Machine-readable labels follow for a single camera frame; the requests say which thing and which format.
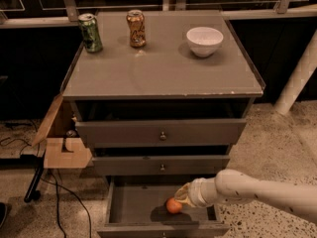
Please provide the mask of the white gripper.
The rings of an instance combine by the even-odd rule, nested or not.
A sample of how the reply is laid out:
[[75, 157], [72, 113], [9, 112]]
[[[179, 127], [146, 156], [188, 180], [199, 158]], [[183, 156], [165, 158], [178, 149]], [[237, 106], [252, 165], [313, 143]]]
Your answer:
[[174, 194], [177, 202], [200, 208], [213, 205], [217, 198], [218, 193], [212, 178], [197, 178], [183, 185]]

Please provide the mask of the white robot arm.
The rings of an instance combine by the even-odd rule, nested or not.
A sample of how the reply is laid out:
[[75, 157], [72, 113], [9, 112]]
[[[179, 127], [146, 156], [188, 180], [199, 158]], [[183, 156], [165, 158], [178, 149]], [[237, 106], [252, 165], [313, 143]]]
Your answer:
[[317, 186], [263, 180], [235, 170], [223, 170], [213, 178], [196, 178], [174, 195], [191, 207], [249, 203], [253, 200], [317, 223]]

